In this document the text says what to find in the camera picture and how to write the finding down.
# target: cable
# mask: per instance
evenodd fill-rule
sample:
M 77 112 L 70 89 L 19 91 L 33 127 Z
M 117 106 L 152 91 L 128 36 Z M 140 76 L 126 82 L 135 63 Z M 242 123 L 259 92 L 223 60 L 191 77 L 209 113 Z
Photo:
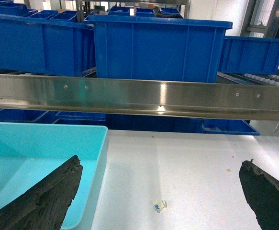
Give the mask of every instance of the cable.
M 275 137 L 274 133 L 275 133 L 275 131 L 277 130 L 278 126 L 279 126 L 279 122 L 278 122 L 277 126 L 275 126 L 274 131 L 272 132 L 272 135 L 273 135 L 274 137 Z

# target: small debris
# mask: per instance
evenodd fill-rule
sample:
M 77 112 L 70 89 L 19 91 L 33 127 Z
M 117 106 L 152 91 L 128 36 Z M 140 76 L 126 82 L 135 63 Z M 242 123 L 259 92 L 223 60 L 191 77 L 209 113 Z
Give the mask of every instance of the small debris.
M 160 213 L 160 210 L 167 207 L 167 201 L 166 200 L 154 200 L 153 206 L 156 212 Z

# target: stainless steel rail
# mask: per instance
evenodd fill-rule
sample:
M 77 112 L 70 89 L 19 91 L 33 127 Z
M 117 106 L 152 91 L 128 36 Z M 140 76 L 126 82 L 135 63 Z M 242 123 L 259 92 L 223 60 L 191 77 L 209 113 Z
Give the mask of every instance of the stainless steel rail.
M 279 87 L 0 74 L 0 108 L 279 120 Z

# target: blue bin rim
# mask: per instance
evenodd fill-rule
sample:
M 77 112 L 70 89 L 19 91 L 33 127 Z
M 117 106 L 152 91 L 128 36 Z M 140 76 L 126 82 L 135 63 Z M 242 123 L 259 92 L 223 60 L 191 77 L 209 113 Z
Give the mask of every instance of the blue bin rim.
M 125 17 L 116 15 L 90 15 L 85 23 L 94 22 L 113 22 L 113 23 L 153 23 L 153 24 L 171 24 L 171 25 L 186 25 L 186 26 L 206 26 L 206 27 L 222 27 L 232 29 L 232 22 L 225 21 L 208 21 L 208 20 L 193 20 L 181 18 L 147 18 L 147 17 Z
M 10 8 L 17 8 L 18 6 L 26 6 L 26 4 L 23 3 L 14 3 L 14 2 L 4 2 L 0 4 L 0 8 L 4 7 L 10 7 Z
M 263 37 L 224 36 L 224 39 L 279 42 L 279 38 L 263 38 Z
M 84 23 L 74 23 L 74 22 L 60 21 L 60 20 L 48 20 L 44 18 L 31 18 L 31 17 L 0 14 L 0 19 L 4 19 L 8 21 L 24 22 L 24 23 L 46 24 L 46 25 L 53 25 L 53 26 L 64 26 L 64 27 L 93 30 L 92 26 L 86 25 Z

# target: white table surface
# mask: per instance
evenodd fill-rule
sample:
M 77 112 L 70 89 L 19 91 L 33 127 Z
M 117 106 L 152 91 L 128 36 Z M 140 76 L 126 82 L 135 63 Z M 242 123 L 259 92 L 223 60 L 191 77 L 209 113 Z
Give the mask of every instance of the white table surface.
M 279 179 L 278 137 L 110 130 L 92 229 L 260 230 L 238 176 L 252 158 Z

